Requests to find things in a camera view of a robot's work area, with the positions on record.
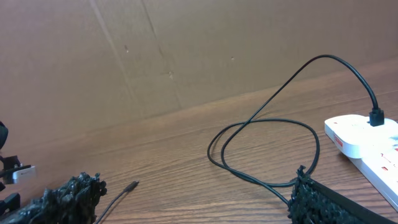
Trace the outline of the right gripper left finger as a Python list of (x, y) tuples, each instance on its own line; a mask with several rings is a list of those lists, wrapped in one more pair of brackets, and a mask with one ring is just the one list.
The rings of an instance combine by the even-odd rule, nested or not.
[(85, 172), (57, 189), (45, 189), (41, 198), (1, 218), (1, 224), (92, 224), (95, 208), (107, 193), (106, 182), (99, 173)]

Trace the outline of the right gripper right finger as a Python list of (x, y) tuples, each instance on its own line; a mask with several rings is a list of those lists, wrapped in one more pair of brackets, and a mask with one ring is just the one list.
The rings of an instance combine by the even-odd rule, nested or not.
[(396, 224), (297, 170), (288, 218), (293, 224)]

